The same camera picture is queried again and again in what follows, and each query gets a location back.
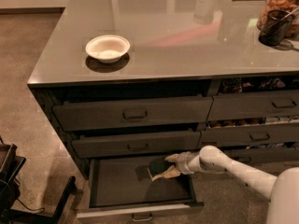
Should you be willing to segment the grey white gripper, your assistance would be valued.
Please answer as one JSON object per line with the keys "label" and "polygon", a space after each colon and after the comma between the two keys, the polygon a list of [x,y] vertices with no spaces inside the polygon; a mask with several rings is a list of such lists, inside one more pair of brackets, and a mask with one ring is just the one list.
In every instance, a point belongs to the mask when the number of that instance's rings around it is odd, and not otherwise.
{"label": "grey white gripper", "polygon": [[159,178],[174,178],[180,176],[180,173],[184,175],[190,175],[200,171],[200,160],[198,152],[182,152],[180,154],[172,154],[167,156],[165,161],[177,163],[177,167],[172,165],[166,171],[155,175],[151,180],[155,181]]}

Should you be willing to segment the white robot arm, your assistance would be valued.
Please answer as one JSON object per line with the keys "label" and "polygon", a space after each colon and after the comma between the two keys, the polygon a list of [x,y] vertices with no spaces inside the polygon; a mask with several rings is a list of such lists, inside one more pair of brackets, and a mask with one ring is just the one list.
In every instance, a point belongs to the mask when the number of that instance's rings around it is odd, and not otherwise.
{"label": "white robot arm", "polygon": [[235,161],[213,146],[196,152],[181,152],[154,161],[148,168],[152,181],[194,173],[227,173],[268,201],[266,224],[299,224],[299,168],[292,167],[280,175]]}

